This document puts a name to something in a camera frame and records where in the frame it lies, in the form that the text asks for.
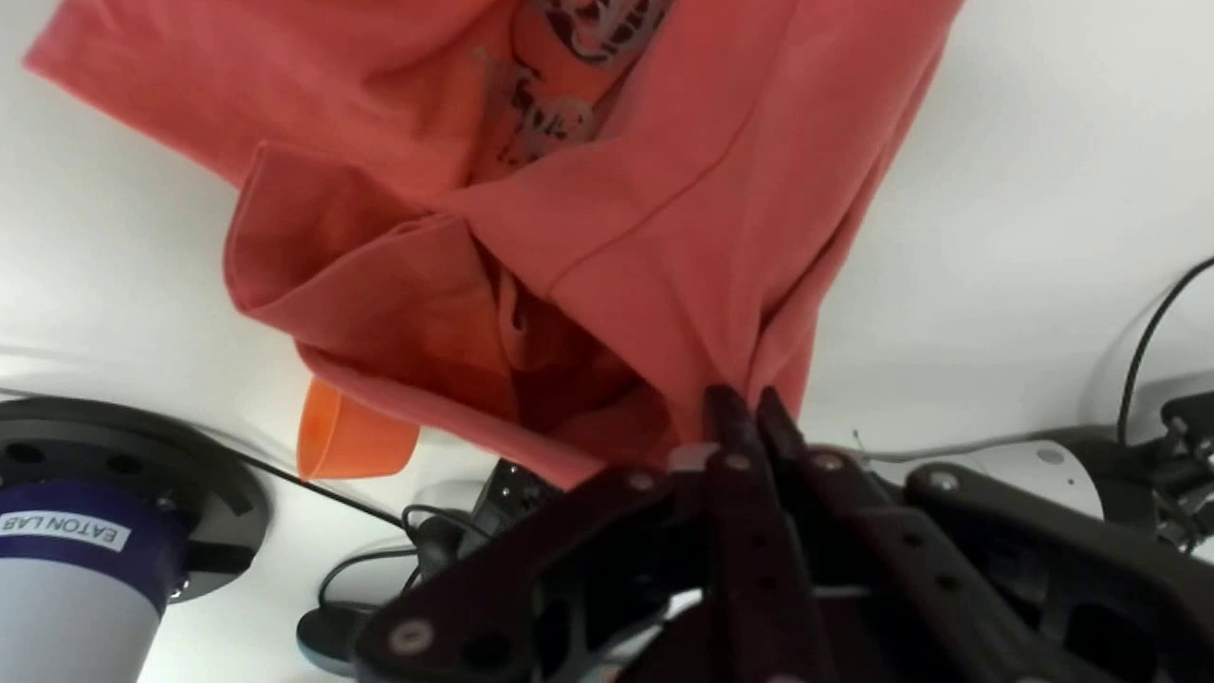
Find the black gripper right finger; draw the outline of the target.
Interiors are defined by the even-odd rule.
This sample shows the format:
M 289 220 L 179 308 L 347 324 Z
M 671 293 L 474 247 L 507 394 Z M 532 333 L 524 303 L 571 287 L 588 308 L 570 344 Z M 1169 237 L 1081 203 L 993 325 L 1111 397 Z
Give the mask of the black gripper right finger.
M 899 624 L 899 677 L 1214 683 L 1205 563 L 957 465 L 883 487 L 810 447 L 773 392 L 760 432 L 810 573 L 863 586 L 863 602 Z

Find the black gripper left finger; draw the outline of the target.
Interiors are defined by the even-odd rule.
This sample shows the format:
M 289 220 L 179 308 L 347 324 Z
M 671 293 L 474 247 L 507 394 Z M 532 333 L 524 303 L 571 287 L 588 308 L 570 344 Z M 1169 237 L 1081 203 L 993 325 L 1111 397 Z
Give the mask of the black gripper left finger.
M 651 634 L 627 683 L 808 683 L 810 588 L 777 468 L 773 392 L 705 394 L 713 441 L 674 472 L 600 472 L 489 537 L 357 634 L 357 683 L 579 683 Z

